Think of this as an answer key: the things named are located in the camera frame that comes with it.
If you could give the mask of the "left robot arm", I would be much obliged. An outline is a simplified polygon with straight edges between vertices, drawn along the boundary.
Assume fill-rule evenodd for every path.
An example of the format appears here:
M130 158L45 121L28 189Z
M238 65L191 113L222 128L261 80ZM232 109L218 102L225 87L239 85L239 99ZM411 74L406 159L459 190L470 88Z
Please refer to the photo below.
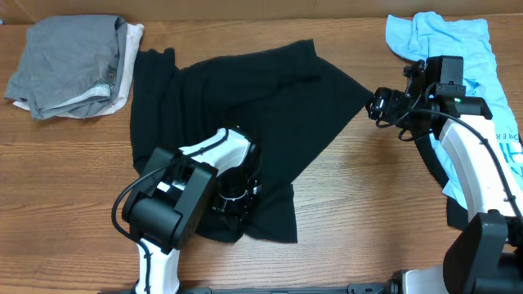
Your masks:
M238 233L253 197L260 149L239 129L217 133L177 151L156 148L140 177L117 197L113 209L129 225L120 233L139 252L132 293L177 293L180 251L204 214Z

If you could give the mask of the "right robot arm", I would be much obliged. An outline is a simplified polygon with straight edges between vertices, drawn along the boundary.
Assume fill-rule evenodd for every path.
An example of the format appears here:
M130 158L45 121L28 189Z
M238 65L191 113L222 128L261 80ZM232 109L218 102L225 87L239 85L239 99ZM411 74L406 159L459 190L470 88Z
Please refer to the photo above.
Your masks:
M467 96L461 56L434 56L404 68L404 91L379 87L365 106L378 127L411 139L432 134L449 155L468 223L441 265L400 270L385 293L520 293L522 192L498 146L484 99Z

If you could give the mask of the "black t-shirt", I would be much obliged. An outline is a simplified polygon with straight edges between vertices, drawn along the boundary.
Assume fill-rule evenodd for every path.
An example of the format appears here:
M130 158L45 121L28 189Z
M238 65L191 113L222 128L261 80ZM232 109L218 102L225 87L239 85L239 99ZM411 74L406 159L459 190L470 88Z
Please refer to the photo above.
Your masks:
M371 91L317 56L311 40L179 69L175 52L141 51L134 64L130 122L133 166L156 147L179 149L238 127L261 150L261 193L234 220L206 212L198 234L233 243L242 236L297 241L293 181L372 99Z

